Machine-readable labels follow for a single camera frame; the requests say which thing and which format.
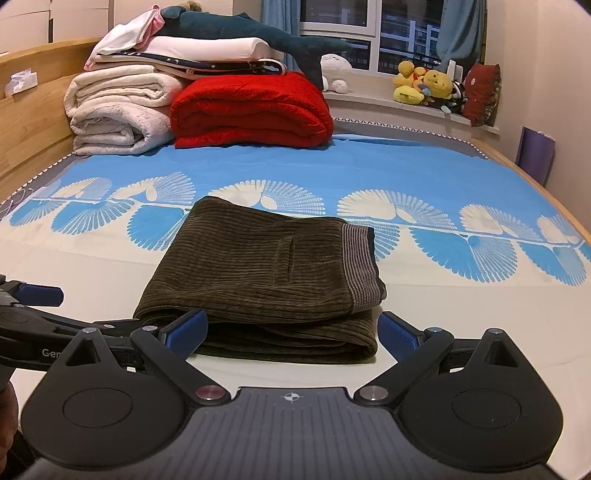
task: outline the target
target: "shark plush toy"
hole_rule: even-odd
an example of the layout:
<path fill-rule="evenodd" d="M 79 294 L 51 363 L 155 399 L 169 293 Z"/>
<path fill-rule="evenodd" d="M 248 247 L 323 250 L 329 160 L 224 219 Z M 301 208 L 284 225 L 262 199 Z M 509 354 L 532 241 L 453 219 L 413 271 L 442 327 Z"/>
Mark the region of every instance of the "shark plush toy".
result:
<path fill-rule="evenodd" d="M 343 40 L 328 37 L 298 37 L 279 28 L 257 22 L 245 13 L 227 17 L 187 10 L 186 6 L 182 5 L 164 8 L 162 16 L 164 27 L 156 35 L 201 40 L 260 38 L 271 48 L 294 57 L 298 67 L 318 90 L 323 89 L 320 68 L 322 55 L 350 49 L 350 45 Z"/>

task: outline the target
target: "white lettering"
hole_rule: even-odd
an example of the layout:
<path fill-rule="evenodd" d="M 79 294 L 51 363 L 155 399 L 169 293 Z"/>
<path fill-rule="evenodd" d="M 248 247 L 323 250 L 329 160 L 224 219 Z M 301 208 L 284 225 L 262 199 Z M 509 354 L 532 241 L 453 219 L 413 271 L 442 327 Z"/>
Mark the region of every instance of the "white lettering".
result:
<path fill-rule="evenodd" d="M 47 357 L 50 357 L 50 358 L 57 358 L 57 357 L 60 356 L 60 353 L 61 352 L 52 352 L 51 350 L 49 350 L 47 348 L 44 348 L 43 350 L 41 350 L 41 354 L 43 356 L 47 356 Z"/>

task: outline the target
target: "bed sheet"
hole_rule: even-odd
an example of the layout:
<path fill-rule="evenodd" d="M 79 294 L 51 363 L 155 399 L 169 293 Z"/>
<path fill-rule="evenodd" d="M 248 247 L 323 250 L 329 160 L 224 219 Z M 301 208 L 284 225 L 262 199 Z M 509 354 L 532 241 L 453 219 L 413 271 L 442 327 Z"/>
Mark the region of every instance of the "bed sheet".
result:
<path fill-rule="evenodd" d="M 205 195 L 293 216 L 372 226 L 391 310 L 456 337 L 505 329 L 564 414 L 550 465 L 591 469 L 591 247 L 524 179 L 476 155 L 412 141 L 336 135 L 326 148 L 232 146 L 75 161 L 0 222 L 9 278 L 62 287 L 60 314 L 130 317 L 192 204 Z M 232 393 L 241 385 L 344 385 L 395 360 L 298 365 L 195 356 Z M 15 374 L 21 405 L 42 374 Z"/>

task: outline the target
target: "curtain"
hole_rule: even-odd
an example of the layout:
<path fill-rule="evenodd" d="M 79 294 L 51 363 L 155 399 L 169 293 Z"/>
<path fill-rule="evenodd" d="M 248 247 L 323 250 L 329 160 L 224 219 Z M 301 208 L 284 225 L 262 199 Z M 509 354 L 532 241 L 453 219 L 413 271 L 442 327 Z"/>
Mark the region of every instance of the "curtain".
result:
<path fill-rule="evenodd" d="M 261 22 L 292 35 L 300 34 L 300 0 L 262 0 Z M 285 55 L 288 70 L 297 70 L 291 55 Z"/>
<path fill-rule="evenodd" d="M 486 18 L 486 0 L 445 0 L 437 56 L 447 71 L 450 60 L 469 70 L 480 59 Z"/>

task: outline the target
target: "wooden bed frame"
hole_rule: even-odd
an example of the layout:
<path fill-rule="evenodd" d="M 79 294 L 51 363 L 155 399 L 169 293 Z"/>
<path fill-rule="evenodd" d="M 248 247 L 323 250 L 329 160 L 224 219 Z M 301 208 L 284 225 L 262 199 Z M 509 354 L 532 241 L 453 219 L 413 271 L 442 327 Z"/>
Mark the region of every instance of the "wooden bed frame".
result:
<path fill-rule="evenodd" d="M 63 98 L 99 40 L 96 37 L 52 43 L 0 57 L 0 202 L 72 152 L 73 134 L 64 113 Z M 37 72 L 39 85 L 5 98 L 4 85 L 10 75 L 25 69 Z M 471 142 L 525 179 L 591 244 L 589 232 L 545 188 L 487 143 Z"/>

